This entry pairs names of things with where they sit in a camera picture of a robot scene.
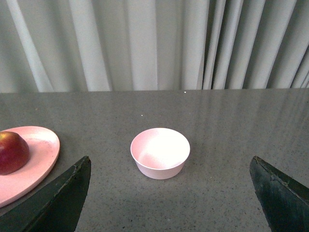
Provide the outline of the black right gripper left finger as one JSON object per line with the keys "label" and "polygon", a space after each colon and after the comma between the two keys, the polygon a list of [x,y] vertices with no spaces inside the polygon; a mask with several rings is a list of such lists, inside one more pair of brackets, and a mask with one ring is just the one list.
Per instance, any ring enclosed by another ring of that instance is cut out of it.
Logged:
{"label": "black right gripper left finger", "polygon": [[2,232],[73,232],[91,177],[84,156],[55,180],[0,217]]}

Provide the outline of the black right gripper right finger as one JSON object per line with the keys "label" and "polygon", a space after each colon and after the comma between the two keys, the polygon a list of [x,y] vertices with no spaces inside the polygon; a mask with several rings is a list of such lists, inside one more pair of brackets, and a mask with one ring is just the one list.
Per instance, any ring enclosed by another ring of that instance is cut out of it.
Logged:
{"label": "black right gripper right finger", "polygon": [[258,156],[250,163],[255,194],[273,232],[309,230],[309,189]]}

